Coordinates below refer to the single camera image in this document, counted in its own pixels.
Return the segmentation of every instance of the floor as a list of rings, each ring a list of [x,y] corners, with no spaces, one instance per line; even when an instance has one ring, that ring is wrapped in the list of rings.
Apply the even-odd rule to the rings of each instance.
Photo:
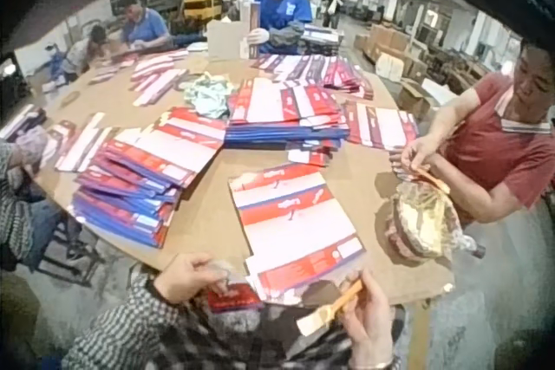
[[[342,54],[371,69],[360,51],[350,48],[364,28],[343,18],[340,29],[345,31]],[[487,255],[477,260],[455,254],[456,289],[432,302],[428,335],[428,325],[419,321],[421,306],[408,305],[407,325],[396,345],[402,368],[424,368],[424,363],[430,369],[493,368],[500,343],[516,331],[545,329],[555,316],[555,288],[549,284],[555,275],[555,238],[545,203],[497,224],[473,225],[468,233],[486,246]],[[97,247],[106,263],[93,276],[92,289],[22,267],[2,274],[4,324],[38,356],[63,351],[101,311],[124,299],[134,261],[102,242]],[[419,342],[428,345],[426,354],[415,350]]]

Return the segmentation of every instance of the blue shirt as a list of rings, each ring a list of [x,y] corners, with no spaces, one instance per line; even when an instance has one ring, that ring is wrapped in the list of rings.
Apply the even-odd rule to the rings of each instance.
[[[168,35],[166,23],[156,10],[145,8],[145,16],[138,23],[127,21],[121,32],[121,40],[133,43],[137,40],[150,42]]]
[[[312,11],[309,0],[255,0],[260,2],[260,28],[286,28],[289,22],[312,22]],[[259,48],[262,54],[296,55],[297,45],[274,47],[269,42]]]

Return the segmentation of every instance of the large table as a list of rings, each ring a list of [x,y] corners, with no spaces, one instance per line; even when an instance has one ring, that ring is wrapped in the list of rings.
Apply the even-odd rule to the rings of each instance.
[[[191,73],[208,71],[227,75],[234,83],[259,75],[247,61],[209,62],[207,57],[192,54],[176,67]],[[104,112],[101,127],[145,127],[171,106],[183,105],[181,93],[168,92],[154,106],[134,107],[136,93],[129,91],[131,68],[112,80],[88,85],[94,70],[82,76],[71,87],[79,97],[64,106],[63,98],[48,108],[49,122],[71,120],[81,126],[91,113]],[[377,107],[396,108],[381,80],[367,74],[375,91],[370,103]],[[153,268],[164,269],[176,253],[206,251],[225,259],[238,271],[245,271],[244,260],[251,255],[238,216],[234,210],[228,179],[241,173],[278,166],[287,161],[284,151],[223,149],[204,174],[184,193],[174,215],[164,247],[160,250],[117,237],[106,230],[92,227],[98,237],[129,256]],[[371,268],[392,303],[411,302],[442,294],[452,288],[454,276],[446,259],[423,265],[403,262],[389,247],[383,232],[389,214],[389,197],[398,180],[391,172],[388,154],[344,142],[323,175],[331,191],[355,225],[362,239]],[[77,184],[75,174],[56,172],[52,163],[37,175],[38,184],[62,207],[68,207]]]

